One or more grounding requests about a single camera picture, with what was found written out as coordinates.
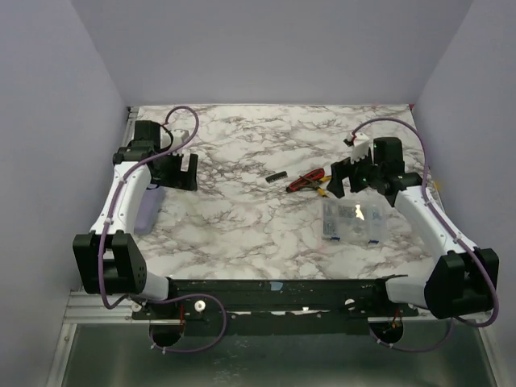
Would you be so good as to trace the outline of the purple umbrella case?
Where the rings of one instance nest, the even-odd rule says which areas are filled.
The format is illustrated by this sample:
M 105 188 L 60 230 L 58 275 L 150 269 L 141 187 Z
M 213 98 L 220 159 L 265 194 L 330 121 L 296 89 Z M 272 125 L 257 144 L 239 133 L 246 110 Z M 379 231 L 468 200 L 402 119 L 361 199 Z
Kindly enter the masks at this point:
M 148 235 L 151 233 L 164 196 L 164 188 L 158 185 L 145 190 L 135 220 L 134 233 L 136 235 Z

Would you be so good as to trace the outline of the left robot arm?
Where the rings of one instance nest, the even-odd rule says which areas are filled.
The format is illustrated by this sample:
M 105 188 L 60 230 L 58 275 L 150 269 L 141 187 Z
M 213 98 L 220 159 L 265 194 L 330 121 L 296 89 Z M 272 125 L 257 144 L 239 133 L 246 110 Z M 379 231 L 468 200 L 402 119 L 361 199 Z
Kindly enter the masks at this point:
M 198 156 L 168 154 L 144 160 L 151 153 L 120 148 L 114 155 L 114 176 L 101 214 L 86 234 L 73 240 L 73 254 L 81 282 L 89 294 L 99 294 L 104 306 L 112 309 L 109 295 L 122 295 L 162 303 L 174 297 L 172 282 L 148 271 L 134 240 L 137 215 L 151 184 L 187 191 L 197 189 Z

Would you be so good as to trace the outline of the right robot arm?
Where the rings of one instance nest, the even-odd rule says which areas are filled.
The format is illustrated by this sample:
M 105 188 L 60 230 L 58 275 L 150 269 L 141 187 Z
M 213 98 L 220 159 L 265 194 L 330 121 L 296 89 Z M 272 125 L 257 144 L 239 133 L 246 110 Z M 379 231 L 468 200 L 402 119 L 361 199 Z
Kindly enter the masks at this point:
M 422 239 L 435 262 L 424 277 L 385 279 L 386 297 L 429 310 L 436 318 L 458 318 L 493 310 L 499 260 L 491 248 L 479 248 L 437 207 L 422 177 L 405 170 L 402 142 L 396 137 L 370 140 L 350 135 L 351 155 L 331 165 L 328 190 L 344 196 L 343 181 L 358 193 L 374 189 L 395 208 Z

